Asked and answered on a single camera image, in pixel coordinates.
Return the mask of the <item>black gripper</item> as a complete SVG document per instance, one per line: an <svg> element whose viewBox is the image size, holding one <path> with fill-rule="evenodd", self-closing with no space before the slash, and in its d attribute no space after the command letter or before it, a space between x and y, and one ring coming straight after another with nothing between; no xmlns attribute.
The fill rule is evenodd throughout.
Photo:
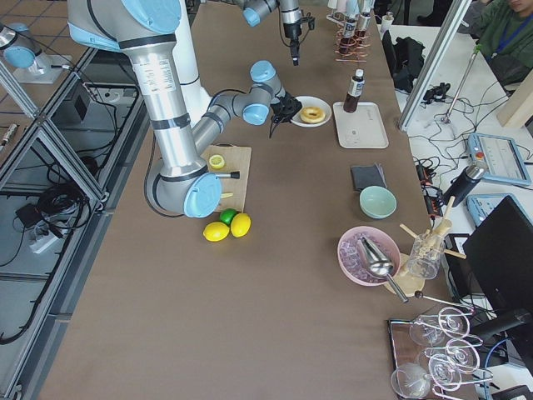
<svg viewBox="0 0 533 400"><path fill-rule="evenodd" d="M283 22L283 31L286 38L290 40L289 48L291 53L291 60L294 66L298 66L300 62L300 36L301 26L307 24L308 30L315 28L314 18L301 18L296 22Z"/></svg>
<svg viewBox="0 0 533 400"><path fill-rule="evenodd" d="M286 93L283 97L276 97L276 102L271 103L271 110L273 111L271 121L273 123L289 123L301 109L301 102L290 93Z"/></svg>

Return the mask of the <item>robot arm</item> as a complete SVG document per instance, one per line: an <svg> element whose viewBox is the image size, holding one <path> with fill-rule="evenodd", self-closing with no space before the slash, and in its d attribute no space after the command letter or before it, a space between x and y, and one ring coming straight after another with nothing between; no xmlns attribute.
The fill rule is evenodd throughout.
<svg viewBox="0 0 533 400"><path fill-rule="evenodd" d="M162 155L145 179L147 201L154 208L190 218L212 214L220 202L222 183L202 158L206 148L232 118L262 125L270 112L296 114L301 109L272 64L261 60L252 65L249 92L216 96L192 124L173 57L176 31L188 24L182 5L176 1L70 1L67 12L74 41L124 53L132 64Z"/></svg>
<svg viewBox="0 0 533 400"><path fill-rule="evenodd" d="M316 19L310 14L305 14L297 0L252 0L237 1L242 9L242 15L250 27L259 25L270 14L278 11L280 19L279 28L282 43L290 49L291 60L294 66L300 62L300 45L305 41L301 38L302 27L307 25L307 31L315 28Z"/></svg>

